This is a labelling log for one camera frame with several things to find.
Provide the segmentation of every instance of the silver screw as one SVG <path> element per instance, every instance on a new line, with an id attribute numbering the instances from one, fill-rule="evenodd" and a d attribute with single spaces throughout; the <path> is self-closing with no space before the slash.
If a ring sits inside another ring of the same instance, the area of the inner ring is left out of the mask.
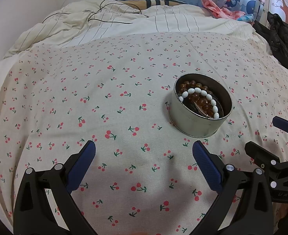
<path id="1" fill-rule="evenodd" d="M 32 168 L 27 168 L 25 172 L 26 172 L 26 174 L 31 174 L 31 173 L 32 173 L 32 171 L 33 171 L 33 169 L 32 169 Z"/>
<path id="2" fill-rule="evenodd" d="M 54 169 L 55 169 L 55 170 L 60 170 L 60 169 L 62 169 L 62 167 L 63 167 L 62 164 L 56 164 L 55 167 L 54 167 Z"/>
<path id="3" fill-rule="evenodd" d="M 263 171 L 261 169 L 258 169 L 258 168 L 255 171 L 258 175 L 261 175 L 263 173 Z"/>
<path id="4" fill-rule="evenodd" d="M 233 170 L 234 170 L 234 166 L 231 165 L 231 164 L 227 164 L 226 169 L 227 169 L 228 171 L 233 171 Z"/>
<path id="5" fill-rule="evenodd" d="M 275 181 L 270 183 L 270 187 L 271 188 L 276 188 L 276 186 L 277 186 L 277 183 Z"/>

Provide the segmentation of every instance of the pink cloth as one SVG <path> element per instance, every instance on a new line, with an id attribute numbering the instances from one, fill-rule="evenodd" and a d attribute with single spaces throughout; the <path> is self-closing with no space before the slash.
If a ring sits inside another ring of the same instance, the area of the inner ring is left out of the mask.
<path id="1" fill-rule="evenodd" d="M 245 15 L 243 11 L 229 11 L 227 8 L 219 8 L 212 0 L 202 0 L 205 8 L 209 9 L 216 18 L 235 19 Z"/>

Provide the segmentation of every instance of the bracelet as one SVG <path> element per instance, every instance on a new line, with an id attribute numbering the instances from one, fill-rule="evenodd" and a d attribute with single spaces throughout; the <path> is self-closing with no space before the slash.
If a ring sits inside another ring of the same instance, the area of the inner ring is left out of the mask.
<path id="1" fill-rule="evenodd" d="M 207 100 L 210 101 L 210 104 L 213 106 L 212 110 L 214 113 L 214 119 L 219 118 L 219 113 L 218 113 L 218 107 L 216 106 L 216 101 L 213 99 L 213 97 L 208 94 L 205 90 L 201 90 L 200 88 L 189 88 L 188 91 L 184 91 L 182 95 L 179 97 L 179 100 L 183 102 L 184 98 L 186 98 L 189 94 L 201 94 L 202 96 L 206 97 Z"/>

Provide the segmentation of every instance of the round metal container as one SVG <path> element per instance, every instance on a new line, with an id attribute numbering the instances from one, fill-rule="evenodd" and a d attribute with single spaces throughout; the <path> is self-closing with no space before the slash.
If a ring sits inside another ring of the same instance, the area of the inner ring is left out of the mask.
<path id="1" fill-rule="evenodd" d="M 195 80 L 206 85 L 219 100 L 224 116 L 218 119 L 203 117 L 188 109 L 178 98 L 179 85 L 184 81 Z M 199 73 L 188 73 L 179 77 L 174 83 L 174 88 L 169 107 L 169 116 L 173 124 L 184 134 L 190 137 L 209 137 L 213 135 L 232 111 L 232 99 L 228 91 L 216 80 Z"/>

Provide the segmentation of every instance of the black puffer coat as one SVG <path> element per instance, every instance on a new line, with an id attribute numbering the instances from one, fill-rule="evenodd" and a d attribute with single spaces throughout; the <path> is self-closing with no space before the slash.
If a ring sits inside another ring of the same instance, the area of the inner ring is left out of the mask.
<path id="1" fill-rule="evenodd" d="M 278 14 L 268 12 L 270 29 L 255 21 L 253 27 L 269 43 L 273 55 L 288 69 L 288 24 Z"/>

